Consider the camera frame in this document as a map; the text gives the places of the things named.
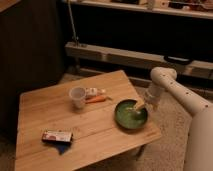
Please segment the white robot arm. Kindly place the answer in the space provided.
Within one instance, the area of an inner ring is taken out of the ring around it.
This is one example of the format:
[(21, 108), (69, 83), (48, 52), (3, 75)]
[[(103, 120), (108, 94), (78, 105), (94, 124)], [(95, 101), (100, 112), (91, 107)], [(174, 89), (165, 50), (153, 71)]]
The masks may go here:
[(183, 171), (213, 171), (213, 102), (178, 83), (173, 68), (155, 67), (150, 76), (152, 82), (135, 110), (146, 104), (157, 105), (161, 94), (169, 92), (192, 117)]

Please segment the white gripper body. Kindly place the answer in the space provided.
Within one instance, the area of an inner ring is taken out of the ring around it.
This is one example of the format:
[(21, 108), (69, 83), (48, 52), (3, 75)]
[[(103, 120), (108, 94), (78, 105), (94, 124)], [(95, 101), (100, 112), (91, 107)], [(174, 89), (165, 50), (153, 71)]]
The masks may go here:
[(147, 104), (153, 106), (154, 109), (158, 107), (163, 89), (158, 85), (150, 85), (144, 94), (144, 100)]

